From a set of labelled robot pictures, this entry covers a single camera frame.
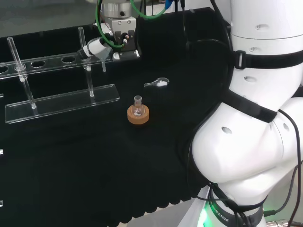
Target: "clear acrylic stand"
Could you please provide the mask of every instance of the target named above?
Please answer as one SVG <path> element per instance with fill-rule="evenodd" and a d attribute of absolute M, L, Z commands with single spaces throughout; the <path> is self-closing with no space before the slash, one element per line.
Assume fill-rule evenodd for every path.
<path fill-rule="evenodd" d="M 85 36 L 82 27 L 79 27 L 79 38 L 81 46 L 85 46 Z M 120 99 L 114 84 L 101 87 L 93 87 L 91 80 L 91 65 L 102 63 L 105 71 L 106 57 L 109 50 L 103 53 L 102 58 L 92 57 L 81 60 L 77 53 L 48 56 L 21 61 L 12 37 L 7 38 L 14 62 L 0 64 L 0 79 L 19 76 L 25 89 L 28 100 L 8 104 L 5 106 L 5 122 L 15 123 L 29 119 L 39 118 L 52 114 L 86 108 L 114 102 Z M 74 91 L 54 96 L 34 99 L 27 80 L 29 74 L 63 70 L 82 66 L 85 71 L 88 89 Z"/>

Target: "robotic arm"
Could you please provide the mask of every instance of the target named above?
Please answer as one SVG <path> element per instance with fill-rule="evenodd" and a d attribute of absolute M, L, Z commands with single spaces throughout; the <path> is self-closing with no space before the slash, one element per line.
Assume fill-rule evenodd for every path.
<path fill-rule="evenodd" d="M 231 0 L 231 7 L 232 44 L 234 51 L 242 51 L 240 68 L 245 53 L 286 56 L 303 50 L 303 1 Z M 303 135 L 303 99 L 291 98 L 302 75 L 303 64 L 281 69 L 242 67 L 234 69 L 229 90 L 273 112 L 282 109 Z M 289 119 L 278 112 L 267 123 L 226 103 L 196 133 L 192 155 L 198 170 L 241 206 L 262 203 L 298 164 L 296 133 Z M 218 197 L 211 193 L 211 198 Z M 236 226 L 234 212 L 222 201 L 209 202 L 206 212 L 205 227 Z M 261 207 L 245 215 L 250 226 L 267 226 Z"/>
<path fill-rule="evenodd" d="M 135 43 L 136 18 L 132 17 L 132 8 L 141 17 L 154 19 L 162 15 L 171 6 L 173 0 L 167 0 L 164 9 L 154 16 L 142 14 L 136 8 L 135 1 L 141 0 L 98 0 L 95 25 L 102 38 L 92 40 L 78 51 L 82 59 L 96 55 L 107 47 L 113 48 L 114 61 L 134 60 L 140 57 Z"/>

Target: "black tablecloth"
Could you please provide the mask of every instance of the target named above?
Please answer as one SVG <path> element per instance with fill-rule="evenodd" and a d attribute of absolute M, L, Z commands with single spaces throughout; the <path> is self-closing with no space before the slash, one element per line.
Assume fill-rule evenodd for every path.
<path fill-rule="evenodd" d="M 221 39 L 210 9 L 187 12 L 186 26 L 191 40 Z M 118 102 L 5 124 L 4 106 L 26 96 L 17 78 L 1 82 L 1 227 L 117 226 L 190 199 L 178 150 L 216 101 L 226 75 L 224 50 L 217 43 L 200 43 L 188 56 L 180 13 L 140 20 L 138 27 L 140 60 L 109 63 L 106 73 L 100 65 L 92 68 L 94 86 L 115 83 Z M 91 26 L 84 29 L 87 41 L 96 36 Z M 22 59 L 80 47 L 77 27 L 14 40 Z M 5 38 L 0 47 L 0 62 L 11 61 Z M 167 88 L 143 88 L 159 77 L 170 80 Z M 87 86 L 81 67 L 30 75 L 29 84 L 35 98 Z M 143 127 L 126 117 L 135 95 L 150 109 Z"/>

